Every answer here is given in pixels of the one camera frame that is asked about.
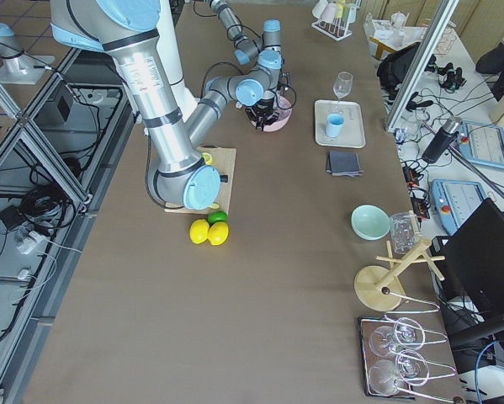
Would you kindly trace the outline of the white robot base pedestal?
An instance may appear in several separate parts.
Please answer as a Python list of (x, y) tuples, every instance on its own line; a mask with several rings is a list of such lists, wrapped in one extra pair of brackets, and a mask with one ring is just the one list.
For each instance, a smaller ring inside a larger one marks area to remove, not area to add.
[(152, 15), (158, 16), (157, 30), (160, 38), (157, 42), (157, 54), (164, 67), (168, 86), (172, 89), (175, 101), (183, 113), (183, 121), (187, 122), (195, 111), (198, 100), (186, 87), (184, 81), (169, 1), (147, 1), (147, 5), (142, 6), (142, 10), (146, 11), (147, 6), (153, 8)]

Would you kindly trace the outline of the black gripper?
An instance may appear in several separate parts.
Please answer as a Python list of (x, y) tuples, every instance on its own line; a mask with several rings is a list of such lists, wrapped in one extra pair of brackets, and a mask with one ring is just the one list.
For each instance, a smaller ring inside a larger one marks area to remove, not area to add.
[(278, 93), (279, 95), (285, 95), (287, 91), (292, 88), (291, 77), (289, 72), (281, 72), (278, 82)]
[(248, 118), (255, 122), (255, 129), (260, 131), (263, 131), (263, 122), (269, 126), (279, 119), (279, 112), (274, 108), (274, 98), (263, 98), (253, 106), (246, 107), (245, 112)]

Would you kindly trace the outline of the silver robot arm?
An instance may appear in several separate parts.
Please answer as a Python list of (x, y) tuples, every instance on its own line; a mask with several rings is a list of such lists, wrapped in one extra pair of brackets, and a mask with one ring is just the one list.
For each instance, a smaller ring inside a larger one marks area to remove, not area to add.
[(213, 79), (191, 104), (167, 1), (53, 1), (52, 33), (63, 45), (111, 56), (157, 150), (146, 171), (146, 188), (167, 209), (209, 208), (220, 192), (220, 174), (198, 149), (231, 101), (245, 106), (258, 129), (277, 120), (273, 101), (282, 76), (281, 25), (263, 24), (258, 40), (247, 38), (231, 6), (211, 10), (233, 42), (247, 74)]
[(226, 79), (227, 92), (246, 106), (273, 101), (282, 77), (284, 57), (282, 53), (281, 23), (268, 19), (261, 34), (248, 36), (248, 27), (236, 16), (225, 1), (210, 1), (210, 9), (223, 24), (227, 39), (234, 46), (234, 56), (240, 66), (249, 66), (248, 72), (239, 71)]

